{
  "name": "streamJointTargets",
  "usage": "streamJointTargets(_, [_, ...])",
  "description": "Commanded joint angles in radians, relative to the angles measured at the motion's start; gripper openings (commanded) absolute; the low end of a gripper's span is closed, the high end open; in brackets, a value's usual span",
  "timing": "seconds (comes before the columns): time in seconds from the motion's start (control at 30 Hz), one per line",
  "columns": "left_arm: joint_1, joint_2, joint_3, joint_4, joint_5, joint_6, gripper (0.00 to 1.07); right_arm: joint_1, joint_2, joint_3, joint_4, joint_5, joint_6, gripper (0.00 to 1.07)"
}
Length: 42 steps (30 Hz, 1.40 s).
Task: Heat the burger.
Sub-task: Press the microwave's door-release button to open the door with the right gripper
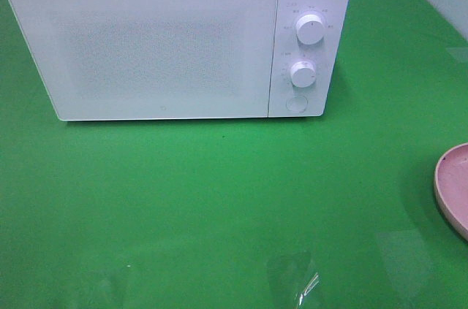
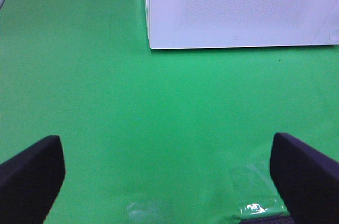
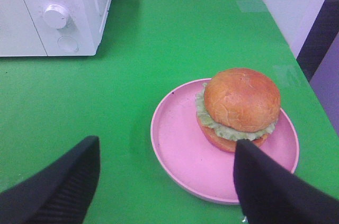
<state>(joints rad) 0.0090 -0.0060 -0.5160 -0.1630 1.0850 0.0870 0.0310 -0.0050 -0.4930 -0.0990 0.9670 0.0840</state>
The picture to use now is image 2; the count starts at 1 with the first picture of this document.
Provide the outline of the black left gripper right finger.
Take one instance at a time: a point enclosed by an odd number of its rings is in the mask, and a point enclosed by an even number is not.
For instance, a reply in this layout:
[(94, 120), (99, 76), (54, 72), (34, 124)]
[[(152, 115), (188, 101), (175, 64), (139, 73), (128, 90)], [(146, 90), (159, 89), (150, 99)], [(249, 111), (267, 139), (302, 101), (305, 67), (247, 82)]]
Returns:
[(338, 223), (338, 162), (295, 138), (273, 137), (270, 176), (294, 223)]

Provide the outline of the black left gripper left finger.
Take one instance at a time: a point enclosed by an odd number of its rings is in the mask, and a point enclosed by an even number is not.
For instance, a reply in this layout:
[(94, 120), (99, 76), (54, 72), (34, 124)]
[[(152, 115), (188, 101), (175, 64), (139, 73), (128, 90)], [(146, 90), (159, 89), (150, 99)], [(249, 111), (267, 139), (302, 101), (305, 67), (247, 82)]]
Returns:
[(64, 179), (64, 153), (57, 135), (1, 163), (1, 223), (43, 223)]

